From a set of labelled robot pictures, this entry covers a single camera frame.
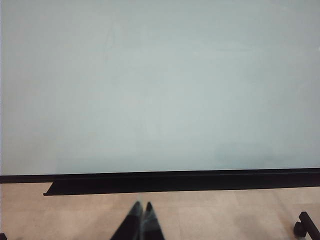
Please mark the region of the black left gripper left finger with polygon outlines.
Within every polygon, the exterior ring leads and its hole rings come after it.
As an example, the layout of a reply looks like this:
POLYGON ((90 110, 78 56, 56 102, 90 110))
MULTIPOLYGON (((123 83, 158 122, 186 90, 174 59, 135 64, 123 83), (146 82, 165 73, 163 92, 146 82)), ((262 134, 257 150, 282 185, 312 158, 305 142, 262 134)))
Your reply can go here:
POLYGON ((136 201, 110 239, 139 240, 142 215, 143 206, 140 201, 136 201))

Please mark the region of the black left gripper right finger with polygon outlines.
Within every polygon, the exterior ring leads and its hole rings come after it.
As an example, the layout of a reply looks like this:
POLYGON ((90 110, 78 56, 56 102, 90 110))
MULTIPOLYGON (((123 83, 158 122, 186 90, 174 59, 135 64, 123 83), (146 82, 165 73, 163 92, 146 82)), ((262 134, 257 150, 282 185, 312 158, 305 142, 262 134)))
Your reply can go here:
POLYGON ((143 216, 143 239, 144 240, 165 240, 155 210, 148 202, 143 216))

